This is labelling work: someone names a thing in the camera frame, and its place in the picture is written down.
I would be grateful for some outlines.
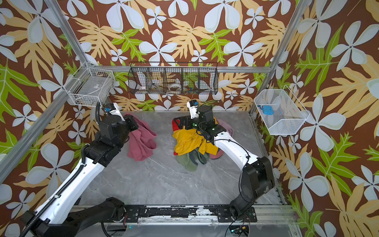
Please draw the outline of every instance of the pink towel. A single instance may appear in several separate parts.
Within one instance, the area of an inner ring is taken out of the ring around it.
[[[216,119],[216,120],[217,120],[217,123],[218,123],[218,124],[220,124],[221,126],[223,126],[223,127],[226,129],[226,131],[227,131],[231,136],[233,136],[233,129],[232,129],[232,127],[231,127],[229,124],[227,124],[226,122],[222,121],[221,119]],[[224,153],[224,151],[221,150],[221,149],[219,149],[219,151],[217,152],[216,155],[212,155],[212,154],[209,154],[209,155],[210,155],[210,158],[211,158],[212,160],[216,160],[216,159],[220,158],[220,157],[222,156],[223,153]]]
[[[143,161],[153,154],[153,149],[156,149],[157,144],[153,141],[153,139],[157,136],[157,134],[150,129],[147,122],[139,120],[136,117],[134,117],[134,119],[139,128],[129,133],[128,156],[135,161]]]

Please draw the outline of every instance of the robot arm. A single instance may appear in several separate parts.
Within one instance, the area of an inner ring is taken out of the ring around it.
[[[245,215],[257,198],[275,186],[273,171],[267,157],[259,158],[241,146],[213,118],[212,106],[199,106],[196,100],[187,102],[190,116],[175,118],[180,129],[196,129],[208,141],[222,149],[241,169],[240,194],[230,203],[232,217]]]
[[[82,212],[69,213],[90,182],[120,152],[128,140],[129,132],[138,128],[132,116],[121,115],[116,103],[104,107],[106,117],[102,121],[98,116],[99,108],[100,103],[96,107],[100,131],[96,133],[95,140],[83,147],[81,162],[54,194],[36,211],[29,210],[23,214],[21,219],[27,227],[21,237],[29,230],[37,236],[70,237],[100,221],[122,218],[124,203],[116,198],[108,198],[102,204]]]

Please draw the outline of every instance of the roll of tape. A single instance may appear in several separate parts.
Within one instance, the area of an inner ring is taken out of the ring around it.
[[[174,94],[180,94],[181,90],[182,90],[182,86],[178,83],[173,83],[173,84],[170,84],[168,86],[168,90],[169,91],[172,91],[172,93]]]

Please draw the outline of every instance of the pile of clothes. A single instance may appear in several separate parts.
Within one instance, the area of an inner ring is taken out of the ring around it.
[[[233,129],[229,124],[221,119],[215,120],[233,136]],[[207,143],[203,136],[196,133],[196,129],[179,129],[174,120],[172,120],[172,129],[174,131],[172,136],[177,140],[174,152],[176,160],[188,171],[196,171],[197,161],[205,165],[209,159],[218,159],[224,153],[212,143]]]

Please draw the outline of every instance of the wire basket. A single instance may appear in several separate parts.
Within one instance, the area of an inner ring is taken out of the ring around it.
[[[310,115],[295,94],[289,91],[292,98],[284,89],[265,89],[254,98],[270,135],[295,135]],[[303,111],[296,105],[296,100]]]
[[[217,63],[159,62],[161,66],[130,63],[128,85],[133,94],[216,94],[218,91]]]
[[[109,91],[115,81],[111,70],[82,66],[83,73],[78,73],[75,84],[68,92],[75,105],[96,107],[100,102],[102,107],[109,96]]]

